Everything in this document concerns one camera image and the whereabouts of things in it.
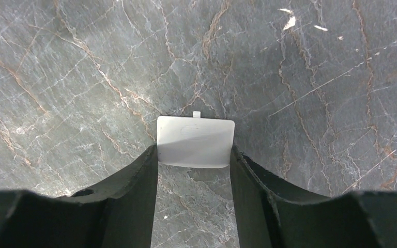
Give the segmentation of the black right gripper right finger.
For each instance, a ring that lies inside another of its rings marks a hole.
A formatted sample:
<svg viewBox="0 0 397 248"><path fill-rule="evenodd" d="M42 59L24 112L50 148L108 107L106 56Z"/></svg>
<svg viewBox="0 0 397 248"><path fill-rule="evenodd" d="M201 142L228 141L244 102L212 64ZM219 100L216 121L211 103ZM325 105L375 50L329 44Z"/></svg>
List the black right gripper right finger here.
<svg viewBox="0 0 397 248"><path fill-rule="evenodd" d="M237 147L230 177L241 247L397 247L397 191L319 195Z"/></svg>

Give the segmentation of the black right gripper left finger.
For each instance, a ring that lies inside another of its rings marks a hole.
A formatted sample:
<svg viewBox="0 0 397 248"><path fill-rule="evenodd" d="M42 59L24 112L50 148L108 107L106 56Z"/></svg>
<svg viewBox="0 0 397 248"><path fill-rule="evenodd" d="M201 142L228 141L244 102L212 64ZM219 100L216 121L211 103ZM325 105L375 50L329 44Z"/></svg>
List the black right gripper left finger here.
<svg viewBox="0 0 397 248"><path fill-rule="evenodd" d="M150 247L156 146L71 196L0 190L0 247Z"/></svg>

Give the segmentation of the white battery cover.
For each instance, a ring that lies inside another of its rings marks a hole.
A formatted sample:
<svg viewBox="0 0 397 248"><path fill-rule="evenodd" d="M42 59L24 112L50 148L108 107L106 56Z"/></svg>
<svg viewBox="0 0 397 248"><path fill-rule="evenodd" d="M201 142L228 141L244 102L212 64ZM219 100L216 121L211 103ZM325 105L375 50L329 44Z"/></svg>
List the white battery cover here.
<svg viewBox="0 0 397 248"><path fill-rule="evenodd" d="M164 165L189 168L224 168L230 164L235 122L191 117L157 118L158 161Z"/></svg>

